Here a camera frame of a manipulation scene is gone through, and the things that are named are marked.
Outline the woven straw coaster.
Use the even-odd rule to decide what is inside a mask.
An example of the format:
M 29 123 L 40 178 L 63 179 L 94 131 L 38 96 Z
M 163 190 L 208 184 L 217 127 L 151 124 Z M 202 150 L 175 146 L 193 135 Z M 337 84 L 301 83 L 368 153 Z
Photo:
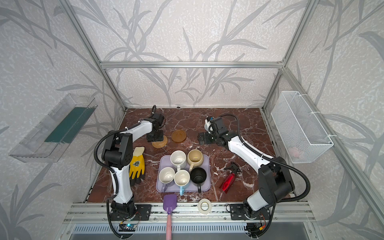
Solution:
M 168 138 L 164 136 L 162 141 L 152 142 L 152 146 L 156 149 L 160 149 L 165 147 L 167 143 L 168 143 Z

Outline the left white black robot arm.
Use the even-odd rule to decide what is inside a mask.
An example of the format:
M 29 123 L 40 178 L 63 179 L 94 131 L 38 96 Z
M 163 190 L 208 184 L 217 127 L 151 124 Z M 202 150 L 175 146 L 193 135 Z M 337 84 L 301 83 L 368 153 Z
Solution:
M 134 157 L 133 143 L 147 136 L 148 142 L 162 141 L 165 117 L 155 113 L 135 125 L 117 131 L 110 131 L 96 144 L 94 158 L 97 164 L 111 173 L 114 195 L 111 207 L 114 212 L 133 215 L 136 212 L 134 195 L 131 189 L 129 168 Z

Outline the brown wooden coaster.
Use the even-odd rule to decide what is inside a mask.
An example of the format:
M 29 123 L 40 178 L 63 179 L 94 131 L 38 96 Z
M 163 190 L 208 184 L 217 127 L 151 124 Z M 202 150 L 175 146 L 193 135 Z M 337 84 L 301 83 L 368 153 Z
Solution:
M 182 143 L 187 138 L 187 133 L 184 130 L 175 130 L 172 132 L 171 139 L 175 143 Z

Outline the white speckled mug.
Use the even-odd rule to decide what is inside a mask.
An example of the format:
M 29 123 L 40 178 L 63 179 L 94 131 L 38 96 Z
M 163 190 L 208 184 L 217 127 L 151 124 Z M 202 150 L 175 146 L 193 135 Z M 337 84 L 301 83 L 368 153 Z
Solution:
M 174 151 L 170 160 L 176 171 L 183 170 L 187 165 L 187 156 L 183 151 Z

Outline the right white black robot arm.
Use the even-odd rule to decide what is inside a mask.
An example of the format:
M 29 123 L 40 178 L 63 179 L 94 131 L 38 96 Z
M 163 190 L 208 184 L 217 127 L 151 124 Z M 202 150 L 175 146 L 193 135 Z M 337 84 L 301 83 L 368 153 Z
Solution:
M 236 154 L 249 164 L 257 173 L 259 180 L 258 190 L 243 201 L 245 215 L 254 219 L 261 209 L 274 207 L 282 202 L 299 201 L 306 197 L 311 190 L 309 178 L 300 170 L 288 165 L 281 157 L 272 157 L 258 150 L 241 136 L 240 130 L 229 130 L 223 120 L 224 115 L 218 118 L 205 119 L 205 132 L 199 133 L 200 145 L 217 144 Z M 300 195 L 287 198 L 295 190 L 291 172 L 299 175 L 306 184 Z

